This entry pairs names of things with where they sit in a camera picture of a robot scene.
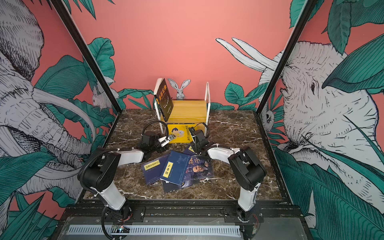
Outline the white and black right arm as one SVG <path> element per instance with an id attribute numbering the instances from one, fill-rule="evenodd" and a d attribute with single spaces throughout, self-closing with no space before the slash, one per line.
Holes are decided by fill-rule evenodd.
<path id="1" fill-rule="evenodd" d="M 238 206 L 244 213 L 249 213 L 256 205 L 257 191 L 263 182 L 267 170 L 253 150 L 244 146 L 242 148 L 225 147 L 208 141 L 208 134 L 202 130 L 189 128 L 193 139 L 192 147 L 199 156 L 218 160 L 229 164 L 241 186 Z"/>

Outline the blue book with yellow label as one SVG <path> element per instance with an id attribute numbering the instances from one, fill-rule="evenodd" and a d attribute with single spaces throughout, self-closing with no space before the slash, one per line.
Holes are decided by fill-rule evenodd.
<path id="1" fill-rule="evenodd" d="M 181 186 L 190 158 L 190 155 L 171 151 L 161 172 L 160 180 Z"/>

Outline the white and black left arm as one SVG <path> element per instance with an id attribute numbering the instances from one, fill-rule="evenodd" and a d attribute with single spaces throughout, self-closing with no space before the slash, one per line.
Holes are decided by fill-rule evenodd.
<path id="1" fill-rule="evenodd" d="M 79 171 L 78 180 L 85 190 L 96 195 L 107 208 L 120 211 L 126 198 L 114 183 L 117 168 L 146 161 L 153 152 L 164 152 L 170 141 L 168 134 L 162 137 L 148 131 L 142 134 L 142 141 L 135 148 L 97 148 Z"/>

